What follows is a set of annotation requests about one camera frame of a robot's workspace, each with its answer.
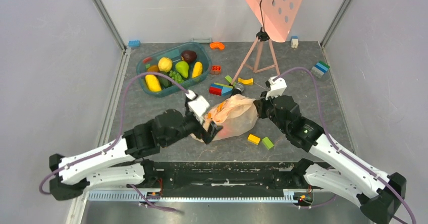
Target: black wire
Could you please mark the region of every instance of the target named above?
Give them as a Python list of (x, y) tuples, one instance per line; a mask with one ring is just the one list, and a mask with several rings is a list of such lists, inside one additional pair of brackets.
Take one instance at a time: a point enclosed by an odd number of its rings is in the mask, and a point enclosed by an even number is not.
[(261, 15), (261, 24), (263, 26), (263, 31), (266, 32), (266, 30), (264, 29), (264, 20), (263, 20), (263, 13), (261, 12), (261, 2), (263, 0), (260, 0), (260, 3), (258, 4), (260, 6), (260, 15)]

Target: orange plastic bag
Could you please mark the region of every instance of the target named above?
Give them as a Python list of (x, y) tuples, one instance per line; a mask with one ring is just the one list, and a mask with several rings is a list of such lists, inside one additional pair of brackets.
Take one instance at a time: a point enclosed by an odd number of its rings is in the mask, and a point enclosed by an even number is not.
[(236, 137), (251, 130), (257, 121), (257, 109), (254, 99), (240, 94), (233, 95), (222, 103), (214, 106), (206, 115), (203, 127), (207, 130), (211, 121), (223, 126), (213, 141)]

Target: teal basket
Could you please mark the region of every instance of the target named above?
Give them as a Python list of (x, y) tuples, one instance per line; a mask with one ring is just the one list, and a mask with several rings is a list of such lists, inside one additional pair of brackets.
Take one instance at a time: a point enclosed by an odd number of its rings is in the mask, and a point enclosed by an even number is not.
[[(179, 45), (177, 47), (160, 51), (158, 53), (155, 53), (153, 55), (150, 55), (150, 56), (142, 59), (137, 65), (137, 75), (147, 71), (147, 68), (146, 68), (147, 64), (157, 65), (159, 60), (163, 57), (170, 58), (173, 61), (172, 70), (174, 70), (175, 64), (178, 63), (179, 61), (181, 61), (181, 53), (185, 50), (194, 51), (197, 55), (197, 58), (193, 63), (191, 63), (189, 65), (189, 77), (187, 79), (185, 79), (183, 77), (184, 82), (180, 83), (180, 84), (184, 88), (187, 89), (192, 85), (195, 85), (199, 82), (202, 82), (208, 76), (208, 73), (211, 70), (212, 62), (211, 62), (211, 59), (209, 58), (209, 56), (206, 54), (206, 51), (202, 47), (202, 45), (199, 43), (196, 43), (196, 42), (186, 42), (186, 43)], [(198, 77), (191, 78), (195, 62), (201, 62), (202, 63), (202, 74), (199, 75)], [(147, 94), (152, 95), (154, 97), (165, 97), (167, 95), (170, 95), (170, 94), (175, 93), (175, 92), (180, 90), (176, 85), (173, 85), (173, 86), (168, 87), (168, 88), (164, 88), (163, 86), (161, 86), (162, 87), (161, 91), (153, 92), (153, 91), (150, 91), (148, 89), (144, 77), (139, 78), (139, 81), (140, 81), (141, 88), (143, 88), (144, 92), (146, 92)]]

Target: red lego brick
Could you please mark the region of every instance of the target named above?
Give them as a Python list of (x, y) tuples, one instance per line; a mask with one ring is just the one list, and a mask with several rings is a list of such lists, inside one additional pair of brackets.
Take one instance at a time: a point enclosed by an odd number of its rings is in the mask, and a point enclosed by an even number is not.
[(217, 87), (210, 87), (209, 88), (209, 93), (210, 94), (216, 94), (216, 95), (222, 95), (222, 89), (217, 88)]

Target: gray tabletop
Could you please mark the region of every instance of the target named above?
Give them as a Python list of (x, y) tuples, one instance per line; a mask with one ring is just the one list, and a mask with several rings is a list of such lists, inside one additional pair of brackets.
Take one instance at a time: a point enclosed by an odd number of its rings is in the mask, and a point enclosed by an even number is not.
[[(208, 92), (211, 83), (227, 84), (224, 79), (226, 75), (233, 77), (242, 60), (251, 47), (251, 42), (229, 42), (224, 43), (226, 49), (211, 50), (204, 45), (205, 50), (211, 57), (214, 65), (222, 66), (220, 75), (209, 74), (203, 82), (190, 87), (194, 92), (203, 95), (208, 102), (214, 106), (221, 103), (227, 97), (212, 95)], [(136, 75), (136, 66), (139, 61), (158, 51), (179, 45), (179, 43), (142, 44), (139, 48), (132, 50), (126, 76), (121, 92), (123, 93), (129, 80)], [(274, 43), (280, 72), (296, 66), (311, 69), (319, 60), (324, 61), (323, 53), (317, 42), (300, 42), (297, 49), (292, 49), (289, 43)], [(251, 55), (248, 63), (254, 64), (256, 51)], [(260, 68), (273, 63), (269, 46), (266, 43), (260, 60)], [(265, 81), (275, 75), (275, 69), (269, 69), (254, 74), (249, 68), (244, 67), (240, 77), (254, 78), (254, 85), (246, 86), (244, 96), (258, 99), (260, 93), (266, 90)], [(286, 95), (293, 96), (300, 105), (303, 116), (320, 124), (316, 97), (312, 81), (304, 72), (293, 72), (284, 77), (287, 83)], [(334, 90), (330, 74), (325, 74), (317, 81), (320, 92), (320, 101), (328, 129), (334, 138), (344, 147), (351, 149), (351, 144), (342, 111)], [(124, 130), (132, 129), (134, 126), (145, 123), (149, 119), (161, 114), (169, 108), (175, 108), (184, 112), (184, 94), (177, 92), (163, 98), (155, 98), (147, 95), (138, 82), (135, 82), (128, 93), (125, 105)], [(110, 140), (113, 140), (119, 130), (120, 112), (117, 109), (113, 122)], [(269, 137), (274, 143), (274, 148), (267, 150), (262, 144), (258, 146), (247, 141), (248, 135), (253, 134), (260, 138)], [(298, 149), (290, 144), (285, 136), (269, 120), (258, 120), (249, 132), (228, 139), (212, 142), (209, 145), (193, 140), (190, 137), (161, 149), (160, 154), (151, 156), (156, 161), (299, 161), (301, 158), (319, 160), (316, 157)]]

